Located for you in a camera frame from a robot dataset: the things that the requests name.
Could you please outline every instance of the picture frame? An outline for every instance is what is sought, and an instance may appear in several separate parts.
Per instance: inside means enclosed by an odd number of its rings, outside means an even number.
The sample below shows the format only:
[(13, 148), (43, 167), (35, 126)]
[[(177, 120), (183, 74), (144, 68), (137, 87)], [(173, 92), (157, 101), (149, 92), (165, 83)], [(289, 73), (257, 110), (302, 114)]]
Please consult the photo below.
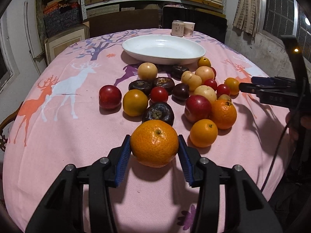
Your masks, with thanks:
[(49, 65), (67, 47), (90, 38), (89, 27), (85, 24), (74, 26), (45, 40), (46, 62)]

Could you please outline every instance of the pink tablecloth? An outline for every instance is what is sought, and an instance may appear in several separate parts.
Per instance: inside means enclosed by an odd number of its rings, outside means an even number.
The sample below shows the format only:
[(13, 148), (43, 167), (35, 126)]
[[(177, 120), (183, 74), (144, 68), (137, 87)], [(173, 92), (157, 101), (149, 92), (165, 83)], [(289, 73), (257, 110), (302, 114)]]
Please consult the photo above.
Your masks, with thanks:
[[(127, 118), (122, 108), (109, 115), (101, 113), (98, 91), (112, 84), (122, 95), (127, 92), (129, 83), (137, 79), (140, 62), (124, 53), (121, 45), (145, 34), (168, 35), (170, 30), (118, 32), (74, 44), (49, 65), (32, 87), (10, 132), (4, 158), (7, 210), (22, 230), (65, 165), (88, 166), (107, 156), (141, 123), (140, 118)], [(241, 54), (211, 37), (195, 32), (189, 39), (206, 49), (218, 83), (228, 77), (250, 82), (252, 76), (266, 76)], [(196, 64), (189, 67), (195, 70)], [(187, 139), (191, 125), (182, 118), (184, 106), (171, 98), (168, 103), (175, 113), (173, 127)], [(288, 111), (261, 105), (254, 95), (246, 93), (240, 93), (233, 103), (238, 117), (232, 130), (220, 132), (211, 148), (200, 149), (200, 153), (220, 166), (242, 165), (261, 187)], [(287, 136), (264, 191), (267, 199), (287, 165), (288, 144)], [(198, 191), (184, 181), (178, 158), (161, 169), (142, 166), (131, 158), (121, 187), (110, 190), (119, 232), (189, 232)], [(220, 199), (219, 232), (224, 229), (223, 188)], [(87, 204), (84, 211), (85, 231), (90, 232)]]

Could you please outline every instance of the white oval dish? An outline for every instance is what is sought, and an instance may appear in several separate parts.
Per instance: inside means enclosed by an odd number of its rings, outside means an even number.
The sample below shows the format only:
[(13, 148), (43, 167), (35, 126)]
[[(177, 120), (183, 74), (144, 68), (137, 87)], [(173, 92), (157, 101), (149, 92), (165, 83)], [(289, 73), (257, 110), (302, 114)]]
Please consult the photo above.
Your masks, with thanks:
[(205, 55), (198, 43), (169, 35), (144, 35), (130, 38), (122, 44), (131, 57), (161, 65), (186, 65)]

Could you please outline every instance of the plate rim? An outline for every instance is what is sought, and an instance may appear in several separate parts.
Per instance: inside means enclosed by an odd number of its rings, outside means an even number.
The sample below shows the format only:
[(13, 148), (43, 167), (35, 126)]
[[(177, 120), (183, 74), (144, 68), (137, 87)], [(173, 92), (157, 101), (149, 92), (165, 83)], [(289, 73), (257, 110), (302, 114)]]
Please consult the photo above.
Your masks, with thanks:
[(174, 38), (180, 38), (180, 37), (177, 37), (177, 36), (172, 36), (172, 35), (164, 35), (164, 34), (150, 34), (150, 35), (142, 35), (142, 36), (135, 36), (135, 37), (132, 37), (132, 38), (129, 38), (127, 40), (125, 40), (123, 43), (122, 43), (122, 48), (124, 51), (126, 52), (129, 52), (129, 53), (132, 53), (132, 54), (136, 54), (136, 55), (141, 55), (141, 56), (146, 56), (146, 57), (152, 57), (152, 58), (158, 58), (158, 59), (171, 59), (171, 60), (192, 60), (192, 59), (199, 59), (201, 57), (203, 57), (205, 54), (206, 54), (206, 50), (203, 46), (201, 46), (200, 44), (190, 40), (190, 39), (187, 39), (187, 38), (181, 38), (181, 39), (184, 39), (186, 41), (191, 41), (195, 44), (197, 44), (198, 46), (200, 46), (203, 50), (204, 50), (204, 54), (202, 56), (197, 56), (197, 57), (189, 57), (189, 58), (172, 58), (172, 57), (159, 57), (159, 56), (152, 56), (152, 55), (146, 55), (146, 54), (139, 54), (139, 53), (135, 53), (135, 52), (132, 52), (132, 51), (129, 51), (128, 49), (126, 49), (124, 47), (124, 44), (126, 43), (126, 41), (128, 40), (131, 40), (133, 38), (136, 38), (136, 37), (145, 37), (145, 36), (166, 36), (166, 37), (174, 37)]

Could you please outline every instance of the silver bolt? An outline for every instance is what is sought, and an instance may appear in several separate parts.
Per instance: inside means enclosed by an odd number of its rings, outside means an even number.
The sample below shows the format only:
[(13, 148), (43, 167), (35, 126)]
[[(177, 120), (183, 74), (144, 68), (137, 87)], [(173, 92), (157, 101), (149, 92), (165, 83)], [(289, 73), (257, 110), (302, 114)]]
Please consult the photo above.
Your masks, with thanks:
[(209, 162), (209, 160), (208, 160), (208, 158), (202, 157), (202, 158), (200, 158), (200, 162), (201, 162), (202, 164), (207, 164), (207, 163)]
[(66, 171), (72, 171), (74, 169), (74, 165), (73, 164), (69, 164), (69, 165), (66, 165)]
[(234, 169), (235, 169), (236, 171), (240, 172), (240, 171), (243, 170), (243, 167), (240, 166), (240, 165), (235, 165), (235, 166), (234, 166)]
[(102, 164), (107, 164), (109, 162), (109, 158), (103, 157), (99, 160), (99, 162), (101, 162)]

